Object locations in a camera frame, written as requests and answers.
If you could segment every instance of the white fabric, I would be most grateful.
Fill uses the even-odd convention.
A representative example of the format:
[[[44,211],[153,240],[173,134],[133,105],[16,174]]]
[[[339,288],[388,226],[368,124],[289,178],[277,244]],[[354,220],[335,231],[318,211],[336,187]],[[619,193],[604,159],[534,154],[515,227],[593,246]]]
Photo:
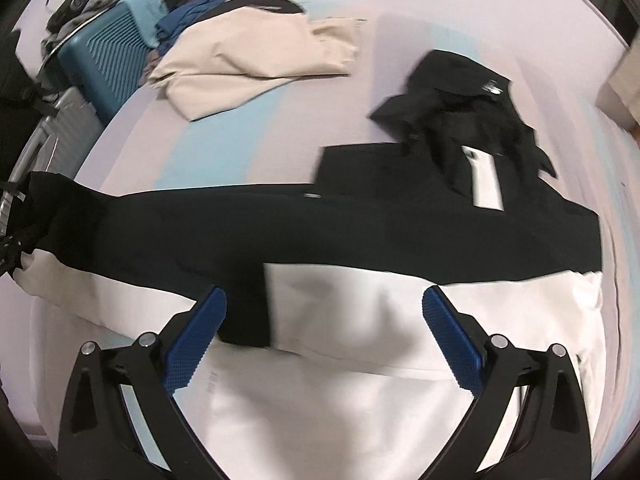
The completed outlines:
[[[22,264],[14,278],[26,291],[47,291],[47,300],[132,338],[159,332],[193,305],[70,269],[42,250],[24,254]],[[471,402],[422,318],[422,294],[432,283],[275,264],[266,266],[266,279],[275,348],[213,344],[180,396],[213,457],[234,480],[417,478]],[[567,271],[443,290],[489,334],[503,333],[524,348],[564,344],[593,436],[606,368],[600,279],[599,272]],[[514,396],[482,466],[500,459],[517,416]]]
[[[474,205],[504,211],[500,181],[495,172],[493,156],[469,146],[462,146],[462,150],[471,165],[471,176],[474,181]]]
[[[424,380],[453,374],[422,318],[432,282],[337,266],[266,266],[273,345],[343,370]],[[606,351],[600,272],[565,271],[524,282],[462,283],[442,290],[488,334],[521,348],[564,345],[596,427]]]
[[[190,121],[236,108],[300,76],[348,74],[356,55],[351,18],[242,7],[187,28],[149,76]]]
[[[40,249],[22,253],[22,269],[15,269],[14,280],[27,294],[133,339],[143,332],[159,333],[174,314],[195,303],[172,292],[72,269]]]

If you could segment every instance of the gray cloth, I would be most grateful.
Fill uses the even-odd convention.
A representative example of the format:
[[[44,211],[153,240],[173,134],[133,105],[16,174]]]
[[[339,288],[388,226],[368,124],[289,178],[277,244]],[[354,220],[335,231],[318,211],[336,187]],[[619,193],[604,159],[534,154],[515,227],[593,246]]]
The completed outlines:
[[[98,15],[100,12],[103,12],[119,1],[120,0],[89,0],[84,6],[82,14],[66,22],[65,25],[60,28],[59,33],[51,34],[48,38],[42,40],[42,57],[47,57],[54,48],[56,48],[69,34],[84,22],[87,22],[92,17]]]

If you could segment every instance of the silver suitcase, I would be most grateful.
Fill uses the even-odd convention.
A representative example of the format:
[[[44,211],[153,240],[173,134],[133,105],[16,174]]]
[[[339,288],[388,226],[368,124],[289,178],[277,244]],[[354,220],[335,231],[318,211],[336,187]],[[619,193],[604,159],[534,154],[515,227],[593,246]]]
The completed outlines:
[[[50,171],[73,178],[104,127],[95,108],[77,88],[67,89],[53,105],[58,114],[43,118],[22,149],[9,182],[19,182],[29,171]],[[7,192],[0,201],[0,236],[6,233],[14,197]]]

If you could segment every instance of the white tag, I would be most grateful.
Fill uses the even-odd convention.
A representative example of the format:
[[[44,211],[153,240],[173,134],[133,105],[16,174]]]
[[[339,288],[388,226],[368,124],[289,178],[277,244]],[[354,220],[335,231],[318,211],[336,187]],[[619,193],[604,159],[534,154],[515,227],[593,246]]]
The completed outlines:
[[[502,93],[502,90],[498,88],[498,85],[493,79],[491,79],[491,81],[484,85],[482,87],[482,90],[484,90],[485,92],[490,92],[494,95],[500,95]]]
[[[468,146],[462,146],[462,151],[471,164],[471,175],[474,180],[474,205],[504,211],[494,158],[489,153]]]

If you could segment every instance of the black strap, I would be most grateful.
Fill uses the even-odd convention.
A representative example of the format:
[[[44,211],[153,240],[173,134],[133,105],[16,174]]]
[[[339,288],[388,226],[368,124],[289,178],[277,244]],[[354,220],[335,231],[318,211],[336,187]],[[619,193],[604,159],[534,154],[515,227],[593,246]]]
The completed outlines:
[[[59,110],[49,103],[43,101],[35,92],[27,99],[11,99],[0,95],[0,104],[14,110],[23,110],[26,108],[35,108],[43,116],[56,117]]]
[[[20,202],[24,202],[25,194],[18,188],[18,182],[0,182],[0,189],[11,196],[15,196]]]

